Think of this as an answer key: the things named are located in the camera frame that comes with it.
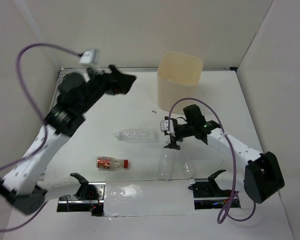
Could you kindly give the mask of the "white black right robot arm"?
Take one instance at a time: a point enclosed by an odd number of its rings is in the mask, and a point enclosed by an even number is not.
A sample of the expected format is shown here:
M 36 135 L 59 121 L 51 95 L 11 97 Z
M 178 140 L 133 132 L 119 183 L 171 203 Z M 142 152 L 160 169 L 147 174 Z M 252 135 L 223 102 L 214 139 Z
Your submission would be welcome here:
M 161 131 L 170 137 L 166 148 L 180 150 L 181 146 L 177 142 L 195 137 L 227 157 L 235 156 L 236 163 L 244 170 L 243 189 L 257 204 L 263 203 L 285 186 L 279 162 L 272 152 L 262 153 L 223 132 L 221 125 L 213 120 L 207 121 L 195 104 L 185 107 L 183 112 L 184 124 L 167 116 L 160 122 Z

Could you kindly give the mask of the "clear bottle white cap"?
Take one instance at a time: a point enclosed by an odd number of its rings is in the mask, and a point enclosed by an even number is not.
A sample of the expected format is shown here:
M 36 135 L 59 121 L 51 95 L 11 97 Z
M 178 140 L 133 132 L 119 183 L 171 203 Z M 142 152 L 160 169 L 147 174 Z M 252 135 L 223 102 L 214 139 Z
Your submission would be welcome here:
M 179 158 L 179 165 L 182 171 L 183 179 L 187 180 L 188 186 L 192 187 L 195 181 L 195 168 L 190 158 L 181 156 Z

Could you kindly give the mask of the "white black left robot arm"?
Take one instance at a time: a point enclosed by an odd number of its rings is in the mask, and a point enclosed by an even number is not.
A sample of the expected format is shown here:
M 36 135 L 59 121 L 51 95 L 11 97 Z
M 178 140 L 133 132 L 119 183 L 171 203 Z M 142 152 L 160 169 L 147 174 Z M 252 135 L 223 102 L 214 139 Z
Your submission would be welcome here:
M 104 95 L 126 95 L 137 77 L 109 65 L 109 72 L 87 69 L 89 80 L 79 72 L 66 74 L 58 86 L 57 103 L 43 120 L 36 140 L 0 178 L 0 195 L 16 210 L 28 216 L 46 201 L 48 189 L 39 185 L 55 154 L 83 124 L 85 113 Z

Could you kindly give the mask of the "clear crushed plastic bottle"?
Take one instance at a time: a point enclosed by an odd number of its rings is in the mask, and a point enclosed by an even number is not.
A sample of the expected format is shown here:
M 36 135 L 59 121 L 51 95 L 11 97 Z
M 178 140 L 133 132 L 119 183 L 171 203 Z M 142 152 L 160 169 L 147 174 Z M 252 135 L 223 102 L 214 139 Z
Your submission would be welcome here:
M 157 179 L 169 181 L 173 175 L 175 155 L 171 149 L 164 148 L 160 153 L 158 160 Z

